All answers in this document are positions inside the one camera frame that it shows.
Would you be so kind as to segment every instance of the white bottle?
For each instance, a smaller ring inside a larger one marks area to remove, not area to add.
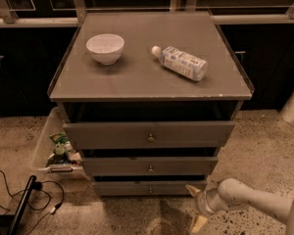
[[[159,59],[162,66],[194,81],[200,81],[206,74],[208,63],[205,60],[174,47],[169,46],[162,50],[160,47],[154,46],[151,52]]]

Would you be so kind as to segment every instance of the concrete floor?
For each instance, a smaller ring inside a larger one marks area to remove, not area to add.
[[[30,170],[33,151],[46,117],[0,118],[0,169],[6,174],[10,191],[22,190],[32,174],[37,180],[46,174]],[[236,126],[219,153],[219,163],[209,177],[208,188],[220,180],[234,177],[251,187],[281,196],[294,196],[294,122],[286,123],[277,111],[239,112]],[[191,197],[100,198],[86,179],[58,181],[65,189],[65,201],[54,215],[47,215],[30,234],[100,235],[182,235],[194,213]],[[18,234],[27,234],[37,220],[61,199],[51,183],[43,188],[52,195],[45,211],[26,208]],[[46,199],[33,193],[31,202],[42,207]],[[15,211],[0,174],[0,204]],[[279,235],[284,225],[250,208],[220,212],[209,218],[199,235]]]

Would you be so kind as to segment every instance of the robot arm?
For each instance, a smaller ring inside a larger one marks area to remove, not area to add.
[[[207,217],[219,211],[230,212],[250,206],[287,225],[286,235],[294,234],[293,229],[288,227],[294,226],[293,198],[279,197],[252,189],[233,178],[223,180],[218,188],[210,191],[200,191],[189,185],[186,188],[195,197],[195,205],[199,213],[194,222],[195,232],[205,224]]]

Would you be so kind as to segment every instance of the drawer knob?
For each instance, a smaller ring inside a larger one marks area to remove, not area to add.
[[[152,133],[149,133],[147,140],[149,143],[154,143],[156,139],[154,138]]]
[[[148,167],[148,172],[154,172],[154,168],[151,165]]]

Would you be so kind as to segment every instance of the drawer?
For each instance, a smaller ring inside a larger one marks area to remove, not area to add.
[[[233,121],[78,122],[64,130],[76,149],[224,146]]]
[[[208,175],[218,158],[107,158],[82,163],[88,175]]]
[[[190,196],[185,185],[190,184],[204,190],[206,180],[178,181],[124,181],[124,182],[93,182],[98,196],[159,196],[186,195]]]

